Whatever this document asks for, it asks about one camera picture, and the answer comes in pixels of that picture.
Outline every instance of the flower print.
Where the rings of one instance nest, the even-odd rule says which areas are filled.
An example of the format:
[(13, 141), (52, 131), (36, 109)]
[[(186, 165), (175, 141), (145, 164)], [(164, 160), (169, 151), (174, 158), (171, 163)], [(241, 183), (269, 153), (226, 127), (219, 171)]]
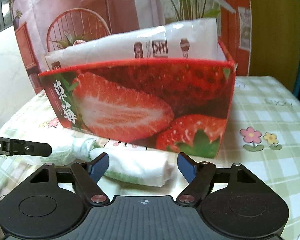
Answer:
[(279, 143), (277, 140), (277, 135), (274, 133), (266, 132), (263, 138), (268, 142), (268, 144), (273, 145)]
[(252, 127), (248, 127), (247, 129), (241, 129), (240, 134), (243, 136), (243, 140), (246, 143), (261, 143), (262, 133), (259, 131), (255, 131)]
[(39, 95), (39, 98), (42, 98), (42, 97), (47, 97), (47, 94), (45, 91), (41, 95)]
[(56, 117), (55, 119), (51, 120), (48, 124), (48, 127), (56, 127), (59, 124), (59, 120)]
[(48, 125), (48, 122), (43, 122), (39, 125), (39, 127), (42, 128), (42, 127), (46, 127), (47, 125)]

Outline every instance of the yellow flower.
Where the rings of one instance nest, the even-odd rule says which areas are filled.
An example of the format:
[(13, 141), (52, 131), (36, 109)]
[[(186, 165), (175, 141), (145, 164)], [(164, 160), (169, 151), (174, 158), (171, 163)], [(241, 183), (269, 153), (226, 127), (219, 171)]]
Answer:
[(268, 142), (268, 144), (273, 145), (279, 143), (277, 140), (277, 135), (274, 133), (266, 132), (263, 138)]

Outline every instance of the tablecloth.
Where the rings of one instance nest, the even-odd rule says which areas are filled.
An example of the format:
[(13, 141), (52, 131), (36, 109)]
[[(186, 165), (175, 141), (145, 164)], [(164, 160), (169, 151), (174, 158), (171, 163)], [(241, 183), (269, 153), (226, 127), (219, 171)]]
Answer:
[[(32, 129), (58, 129), (60, 133), (68, 133), (73, 137), (91, 137), (61, 127), (44, 91), (23, 106), (0, 129), (0, 137), (25, 139)], [(119, 143), (98, 137), (95, 137), (95, 140), (99, 146), (105, 148)], [(171, 161), (175, 162), (177, 155), (171, 153), (170, 156)], [(25, 164), (22, 162), (23, 158), (0, 156), (0, 199), (38, 168), (36, 165)], [(200, 157), (193, 159), (208, 160)], [(227, 168), (232, 163), (242, 163), (261, 178), (289, 206), (290, 216), (282, 234), (283, 239), (298, 238), (300, 102), (276, 79), (236, 78), (230, 117), (220, 151), (215, 159), (208, 161), (217, 167)], [(176, 177), (161, 188), (128, 184), (105, 177), (98, 185), (110, 198), (113, 195), (172, 195), (175, 198), (186, 187), (187, 182), (180, 172), (177, 172)]]

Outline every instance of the strawberry box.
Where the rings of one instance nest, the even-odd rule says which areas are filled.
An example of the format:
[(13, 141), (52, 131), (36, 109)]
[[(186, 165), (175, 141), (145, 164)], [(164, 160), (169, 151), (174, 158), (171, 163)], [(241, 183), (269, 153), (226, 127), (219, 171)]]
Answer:
[(236, 64), (149, 58), (96, 62), (39, 75), (63, 127), (172, 152), (214, 158), (234, 91)]

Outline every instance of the crosshair mark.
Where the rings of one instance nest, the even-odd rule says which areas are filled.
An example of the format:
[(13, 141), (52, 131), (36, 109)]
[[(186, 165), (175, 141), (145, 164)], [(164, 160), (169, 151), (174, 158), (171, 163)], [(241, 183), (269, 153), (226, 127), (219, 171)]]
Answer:
[(151, 201), (149, 201), (149, 200), (147, 200), (147, 199), (143, 199), (143, 200), (141, 200), (141, 201), (139, 201), (139, 202), (141, 202), (143, 205), (146, 205), (146, 204), (148, 204), (148, 203), (151, 202)]

